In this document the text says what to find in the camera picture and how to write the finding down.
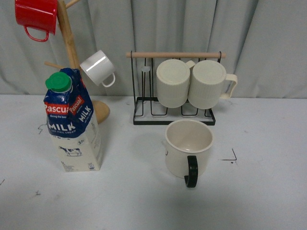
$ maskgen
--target wooden bar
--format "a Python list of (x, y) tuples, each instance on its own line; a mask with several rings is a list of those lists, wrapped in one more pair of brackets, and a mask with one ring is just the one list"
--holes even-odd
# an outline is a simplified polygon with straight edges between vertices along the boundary
[(76, 47), (71, 32), (66, 5), (63, 0), (58, 1), (58, 21), (64, 39), (68, 59), (72, 69), (80, 69), (80, 63), (76, 52)]
[(68, 9), (70, 6), (76, 4), (80, 0), (71, 0), (69, 3), (66, 4), (66, 9)]
[(127, 58), (226, 58), (226, 53), (127, 52)]
[(60, 66), (60, 65), (57, 65), (57, 64), (48, 62), (48, 61), (45, 61), (44, 64), (45, 64), (46, 66), (51, 66), (51, 67), (54, 67), (54, 68), (57, 68), (57, 69), (63, 69), (63, 68), (64, 68), (64, 66)]

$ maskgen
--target table surface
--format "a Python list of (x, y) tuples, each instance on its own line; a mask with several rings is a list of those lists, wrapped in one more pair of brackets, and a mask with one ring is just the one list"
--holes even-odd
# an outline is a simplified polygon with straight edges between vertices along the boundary
[(221, 100), (194, 189), (166, 168), (166, 126), (133, 125), (133, 97), (92, 97), (111, 111), (101, 170), (64, 172), (43, 99), (0, 95), (3, 230), (307, 229), (306, 99)]

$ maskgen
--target black mug handle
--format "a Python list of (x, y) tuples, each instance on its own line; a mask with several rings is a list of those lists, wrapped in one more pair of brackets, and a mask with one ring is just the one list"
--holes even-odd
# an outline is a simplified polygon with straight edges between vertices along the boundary
[(186, 186), (188, 188), (195, 188), (198, 178), (198, 164), (196, 156), (188, 156), (189, 175), (184, 176)]

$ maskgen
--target milk carton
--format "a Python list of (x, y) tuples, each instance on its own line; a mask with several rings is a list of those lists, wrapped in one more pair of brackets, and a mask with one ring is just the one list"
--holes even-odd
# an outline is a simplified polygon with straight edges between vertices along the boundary
[(101, 136), (80, 71), (61, 69), (46, 80), (46, 86), (47, 127), (65, 171), (99, 170)]

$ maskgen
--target red mug handle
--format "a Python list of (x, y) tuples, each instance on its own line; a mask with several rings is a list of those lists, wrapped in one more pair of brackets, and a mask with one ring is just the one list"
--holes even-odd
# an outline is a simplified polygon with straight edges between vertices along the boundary
[(27, 28), (26, 25), (24, 26), (24, 30), (25, 30), (26, 34), (27, 34), (32, 40), (37, 41), (37, 42), (45, 42), (45, 41), (47, 41), (48, 38), (49, 38), (49, 32), (48, 32), (48, 31), (46, 31), (46, 37), (45, 37), (44, 39), (37, 39), (37, 38), (32, 37), (32, 36), (30, 35), (30, 33), (29, 33), (28, 28)]

